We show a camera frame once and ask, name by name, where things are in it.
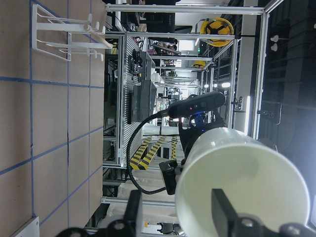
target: fluorescent light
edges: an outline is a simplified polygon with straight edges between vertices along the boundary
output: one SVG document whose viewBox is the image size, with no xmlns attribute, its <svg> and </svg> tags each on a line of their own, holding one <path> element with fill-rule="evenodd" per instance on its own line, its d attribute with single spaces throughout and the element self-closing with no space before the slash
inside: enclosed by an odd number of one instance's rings
<svg viewBox="0 0 316 237">
<path fill-rule="evenodd" d="M 246 115 L 245 115 L 245 128 L 244 128 L 244 134 L 248 134 L 248 127 L 249 127 L 249 111 L 250 111 L 250 96 L 247 96 L 247 102 L 246 102 Z"/>
<path fill-rule="evenodd" d="M 199 41 L 199 38 L 197 38 L 197 41 L 196 41 L 196 43 L 194 44 L 195 46 L 197 46 L 197 44 L 198 44 L 198 41 Z"/>
<path fill-rule="evenodd" d="M 224 82 L 224 83 L 222 83 L 222 87 L 223 88 L 228 88 L 228 87 L 230 87 L 231 86 L 231 83 L 230 82 Z"/>
</svg>

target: workstation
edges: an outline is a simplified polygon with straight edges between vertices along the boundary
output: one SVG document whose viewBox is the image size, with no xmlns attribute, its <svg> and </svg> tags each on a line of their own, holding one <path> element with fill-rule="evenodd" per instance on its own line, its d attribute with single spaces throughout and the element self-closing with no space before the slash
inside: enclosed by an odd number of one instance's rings
<svg viewBox="0 0 316 237">
<path fill-rule="evenodd" d="M 312 1 L 24 7 L 3 236 L 315 236 Z"/>
</svg>

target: yellow and black round object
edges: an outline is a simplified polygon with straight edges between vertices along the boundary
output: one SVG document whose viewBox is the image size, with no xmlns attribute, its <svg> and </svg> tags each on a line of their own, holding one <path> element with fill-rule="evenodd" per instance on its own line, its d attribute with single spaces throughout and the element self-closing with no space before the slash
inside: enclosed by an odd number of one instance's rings
<svg viewBox="0 0 316 237">
<path fill-rule="evenodd" d="M 204 68 L 206 65 L 206 63 L 204 61 L 201 61 L 201 60 L 196 60 L 192 67 L 195 67 L 195 68 Z"/>
<path fill-rule="evenodd" d="M 204 21 L 200 30 L 201 34 L 209 35 L 233 35 L 234 28 L 231 23 L 220 17 L 211 19 L 210 21 Z M 230 40 L 226 39 L 208 39 L 207 43 L 214 47 L 223 47 L 227 45 Z"/>
</svg>

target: white cup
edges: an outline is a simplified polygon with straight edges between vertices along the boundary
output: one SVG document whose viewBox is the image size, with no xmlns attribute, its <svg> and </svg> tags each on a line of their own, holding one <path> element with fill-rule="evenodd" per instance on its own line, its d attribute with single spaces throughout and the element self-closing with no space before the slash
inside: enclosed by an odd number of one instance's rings
<svg viewBox="0 0 316 237">
<path fill-rule="evenodd" d="M 305 181 L 283 155 L 242 132 L 216 128 L 194 143 L 177 183 L 175 203 L 189 237 L 217 237 L 211 190 L 223 189 L 237 213 L 257 216 L 278 231 L 288 222 L 306 224 L 310 199 Z"/>
</svg>

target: yellow and black striped tape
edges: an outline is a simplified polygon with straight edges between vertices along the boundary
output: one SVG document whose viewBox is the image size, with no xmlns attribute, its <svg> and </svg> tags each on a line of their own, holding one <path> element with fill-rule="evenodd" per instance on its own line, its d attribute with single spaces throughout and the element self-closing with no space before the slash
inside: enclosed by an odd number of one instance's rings
<svg viewBox="0 0 316 237">
<path fill-rule="evenodd" d="M 147 170 L 150 162 L 154 158 L 161 144 L 165 141 L 166 136 L 162 136 L 159 140 L 153 145 L 149 152 L 145 155 L 142 161 L 138 164 L 138 169 Z"/>
<path fill-rule="evenodd" d="M 176 137 L 171 138 L 171 159 L 177 159 L 176 157 L 176 146 L 177 146 L 178 140 Z"/>
<path fill-rule="evenodd" d="M 144 151 L 147 149 L 148 144 L 150 143 L 151 140 L 152 140 L 152 137 L 147 137 L 143 141 L 142 145 L 138 148 L 137 152 L 135 152 L 132 159 L 130 159 L 130 166 L 132 166 L 133 169 L 139 169 L 138 168 L 139 161 L 142 158 L 142 155 Z"/>
</svg>

